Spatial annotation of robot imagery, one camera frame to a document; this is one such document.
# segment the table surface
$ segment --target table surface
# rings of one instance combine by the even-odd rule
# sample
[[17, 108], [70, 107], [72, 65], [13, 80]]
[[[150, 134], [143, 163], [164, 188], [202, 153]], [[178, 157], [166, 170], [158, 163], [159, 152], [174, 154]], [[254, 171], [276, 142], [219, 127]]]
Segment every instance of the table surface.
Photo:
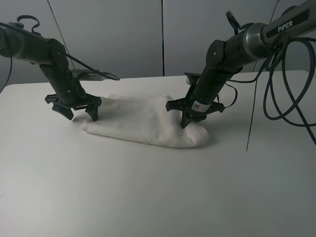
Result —
[[[288, 72], [294, 95], [306, 77]], [[185, 80], [82, 85], [93, 95], [178, 99], [189, 89]], [[6, 87], [0, 95], [0, 236], [316, 236], [316, 147], [305, 128], [264, 117], [267, 80], [262, 73], [248, 152], [254, 84], [231, 83], [238, 89], [236, 104], [200, 123], [210, 139], [192, 149], [87, 134], [80, 129], [88, 118], [84, 111], [68, 121], [45, 103], [53, 93], [48, 83]], [[281, 72], [274, 81], [284, 111], [290, 100]], [[313, 82], [301, 103], [309, 122], [316, 120], [315, 91]], [[233, 98], [234, 91], [224, 87], [221, 102]], [[295, 112], [290, 117], [300, 122]]]

